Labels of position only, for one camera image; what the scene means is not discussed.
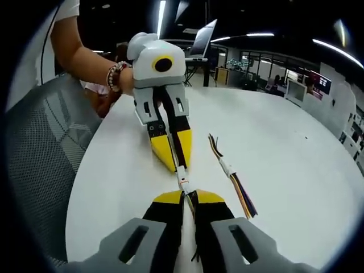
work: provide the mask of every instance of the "white robot head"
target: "white robot head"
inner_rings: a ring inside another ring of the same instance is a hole
[[[133,61],[136,88],[183,82],[186,70],[183,50],[158,40],[157,34],[136,34],[129,42],[127,58]]]

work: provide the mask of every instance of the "white connector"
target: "white connector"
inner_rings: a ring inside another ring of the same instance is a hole
[[[185,195],[193,192],[191,185],[189,184],[186,170],[184,166],[177,167],[177,178],[178,178],[178,185],[182,191],[184,191]]]
[[[233,173],[236,173],[236,171],[233,170],[232,166],[230,164],[227,164],[227,162],[225,162],[224,157],[220,157],[220,159],[218,160],[222,169],[224,170],[225,174],[230,177],[230,175],[232,175]]]

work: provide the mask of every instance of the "black eye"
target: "black eye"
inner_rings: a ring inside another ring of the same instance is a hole
[[[171,67],[172,67],[172,61],[167,58],[158,60],[154,65],[155,70],[157,70],[158,72],[168,71]]]

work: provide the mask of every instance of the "gray gripper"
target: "gray gripper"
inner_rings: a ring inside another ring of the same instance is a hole
[[[224,257],[226,273],[314,273],[280,255],[276,242],[245,218],[211,223]]]
[[[166,91],[173,103],[173,109],[176,117],[180,117],[182,115],[188,116],[189,105],[183,84],[166,85]]]
[[[67,273],[149,273],[166,223],[133,218],[105,237],[98,253],[58,268]]]
[[[140,121],[145,125],[152,121],[157,121],[158,116],[155,113],[153,106],[153,87],[148,88],[134,88],[134,99],[136,102],[135,110],[138,114]],[[150,113],[146,113],[145,104],[148,106]]]

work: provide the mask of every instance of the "glass wall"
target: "glass wall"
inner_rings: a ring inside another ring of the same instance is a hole
[[[282,84],[286,84],[288,79],[302,82],[305,71],[319,69],[303,60],[267,52],[241,51],[240,60],[246,64],[244,71],[248,78],[255,77],[259,88],[264,88],[275,77],[279,77]]]

